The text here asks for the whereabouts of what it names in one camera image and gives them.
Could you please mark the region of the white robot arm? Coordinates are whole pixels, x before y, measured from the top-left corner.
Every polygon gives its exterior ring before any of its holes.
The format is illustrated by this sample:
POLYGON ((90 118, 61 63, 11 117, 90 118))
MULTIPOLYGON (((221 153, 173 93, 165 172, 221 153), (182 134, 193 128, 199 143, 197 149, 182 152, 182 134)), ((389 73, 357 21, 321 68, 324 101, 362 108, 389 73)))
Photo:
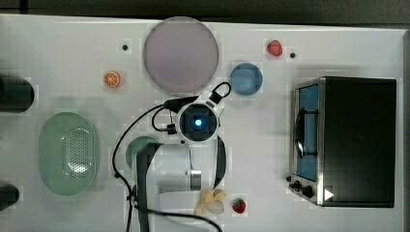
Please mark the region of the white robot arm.
POLYGON ((222 232, 213 221, 193 213, 169 213, 160 195, 215 189, 226 171, 219 137, 222 96, 216 91, 169 100, 163 107, 177 114, 177 142, 150 142, 133 159, 132 180, 139 232, 222 232))

